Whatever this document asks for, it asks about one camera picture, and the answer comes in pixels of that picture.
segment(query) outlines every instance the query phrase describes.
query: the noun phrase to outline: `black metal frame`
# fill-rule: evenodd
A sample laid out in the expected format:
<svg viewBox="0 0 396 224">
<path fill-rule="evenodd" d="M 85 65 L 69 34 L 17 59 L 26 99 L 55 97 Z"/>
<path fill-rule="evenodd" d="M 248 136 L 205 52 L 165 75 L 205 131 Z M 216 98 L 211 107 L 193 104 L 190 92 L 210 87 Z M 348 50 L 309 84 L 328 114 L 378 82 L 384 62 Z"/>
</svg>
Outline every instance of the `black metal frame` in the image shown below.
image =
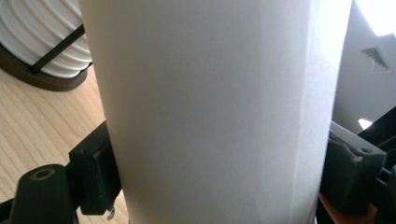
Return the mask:
<svg viewBox="0 0 396 224">
<path fill-rule="evenodd" d="M 47 54 L 40 58 L 35 64 L 33 64 L 29 69 L 32 73 L 38 73 L 41 69 L 52 61 L 56 56 L 58 56 L 62 51 L 67 49 L 76 40 L 85 34 L 84 26 L 81 24 L 75 31 L 63 39 L 59 44 L 57 44 L 53 49 L 51 49 Z"/>
<path fill-rule="evenodd" d="M 388 154 L 385 167 L 391 169 L 396 164 L 396 107 L 359 133 L 359 136 Z"/>
</svg>

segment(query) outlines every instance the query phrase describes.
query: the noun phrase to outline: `wooden surface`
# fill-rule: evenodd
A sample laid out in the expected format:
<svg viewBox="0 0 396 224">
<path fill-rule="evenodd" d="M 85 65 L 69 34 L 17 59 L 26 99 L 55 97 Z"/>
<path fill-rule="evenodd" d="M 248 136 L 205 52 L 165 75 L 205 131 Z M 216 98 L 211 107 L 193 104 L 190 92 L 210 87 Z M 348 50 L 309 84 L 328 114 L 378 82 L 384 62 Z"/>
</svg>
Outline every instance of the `wooden surface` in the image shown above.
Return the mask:
<svg viewBox="0 0 396 224">
<path fill-rule="evenodd" d="M 68 152 L 105 116 L 93 68 L 68 92 L 44 91 L 0 70 L 0 202 L 13 198 L 19 178 L 38 166 L 68 163 Z M 128 223 L 122 195 L 116 215 L 78 214 L 80 223 Z"/>
</svg>

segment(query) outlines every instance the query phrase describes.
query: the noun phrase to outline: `white cylinder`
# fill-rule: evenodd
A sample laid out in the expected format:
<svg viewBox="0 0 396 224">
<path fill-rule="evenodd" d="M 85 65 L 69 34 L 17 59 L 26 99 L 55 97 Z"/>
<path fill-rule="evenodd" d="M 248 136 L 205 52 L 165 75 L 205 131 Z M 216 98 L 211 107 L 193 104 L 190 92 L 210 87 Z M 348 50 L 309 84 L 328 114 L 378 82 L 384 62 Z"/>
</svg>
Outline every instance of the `white cylinder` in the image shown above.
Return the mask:
<svg viewBox="0 0 396 224">
<path fill-rule="evenodd" d="M 0 0 L 0 42 L 17 58 L 33 65 L 82 24 L 77 0 Z M 41 70 L 75 77 L 92 61 L 84 35 Z"/>
<path fill-rule="evenodd" d="M 350 1 L 80 4 L 131 223 L 313 223 Z"/>
</svg>

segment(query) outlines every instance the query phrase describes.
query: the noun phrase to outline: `metal screw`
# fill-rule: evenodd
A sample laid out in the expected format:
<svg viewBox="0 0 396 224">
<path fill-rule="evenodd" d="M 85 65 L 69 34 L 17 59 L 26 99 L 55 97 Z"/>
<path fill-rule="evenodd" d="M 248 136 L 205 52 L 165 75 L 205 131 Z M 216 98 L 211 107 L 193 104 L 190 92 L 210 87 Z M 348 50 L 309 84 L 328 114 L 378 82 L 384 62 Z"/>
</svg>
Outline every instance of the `metal screw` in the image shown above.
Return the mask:
<svg viewBox="0 0 396 224">
<path fill-rule="evenodd" d="M 108 211 L 110 214 L 108 214 L 107 220 L 113 219 L 113 217 L 116 215 L 116 208 L 114 206 L 111 208 L 111 210 Z"/>
</svg>

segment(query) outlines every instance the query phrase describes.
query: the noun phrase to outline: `hole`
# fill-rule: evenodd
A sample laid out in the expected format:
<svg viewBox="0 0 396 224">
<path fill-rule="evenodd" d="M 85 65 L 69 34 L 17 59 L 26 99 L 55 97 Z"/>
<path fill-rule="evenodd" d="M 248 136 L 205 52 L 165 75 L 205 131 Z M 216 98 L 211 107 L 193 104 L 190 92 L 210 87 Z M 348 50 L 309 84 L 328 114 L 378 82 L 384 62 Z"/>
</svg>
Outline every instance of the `hole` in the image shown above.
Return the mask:
<svg viewBox="0 0 396 224">
<path fill-rule="evenodd" d="M 367 148 L 367 147 L 361 148 L 361 151 L 362 151 L 362 152 L 365 152 L 365 153 L 373 153 L 373 152 L 374 152 L 372 149 Z"/>
<path fill-rule="evenodd" d="M 48 177 L 55 174 L 55 170 L 52 168 L 44 168 L 36 171 L 34 174 L 30 176 L 30 179 L 33 181 L 40 181 L 47 179 Z"/>
</svg>

